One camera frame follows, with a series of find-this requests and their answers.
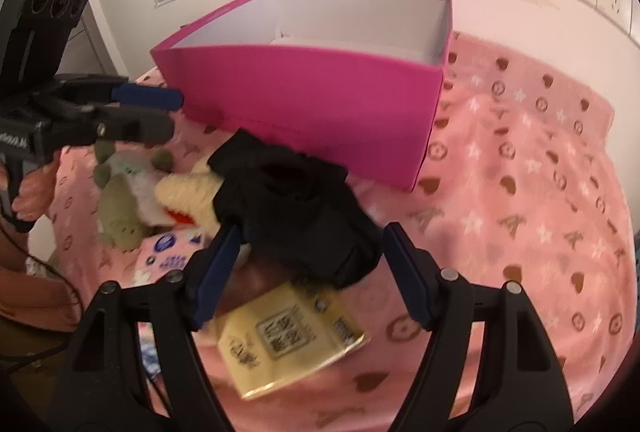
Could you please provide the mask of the orange sleeve forearm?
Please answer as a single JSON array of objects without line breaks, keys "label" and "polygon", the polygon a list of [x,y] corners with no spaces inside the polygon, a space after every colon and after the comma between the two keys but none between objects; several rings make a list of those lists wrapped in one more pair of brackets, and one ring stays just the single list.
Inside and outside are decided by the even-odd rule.
[{"label": "orange sleeve forearm", "polygon": [[59,279],[28,275],[26,248],[27,235],[1,221],[1,316],[38,329],[73,331],[77,298]]}]

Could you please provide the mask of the person's left hand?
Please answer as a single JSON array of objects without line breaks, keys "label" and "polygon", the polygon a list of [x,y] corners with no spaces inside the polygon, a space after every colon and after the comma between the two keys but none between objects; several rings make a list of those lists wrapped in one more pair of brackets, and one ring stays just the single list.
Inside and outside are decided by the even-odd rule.
[{"label": "person's left hand", "polygon": [[51,163],[29,172],[21,181],[18,195],[12,201],[12,209],[20,221],[35,222],[51,206],[60,158],[61,152],[56,151]]}]

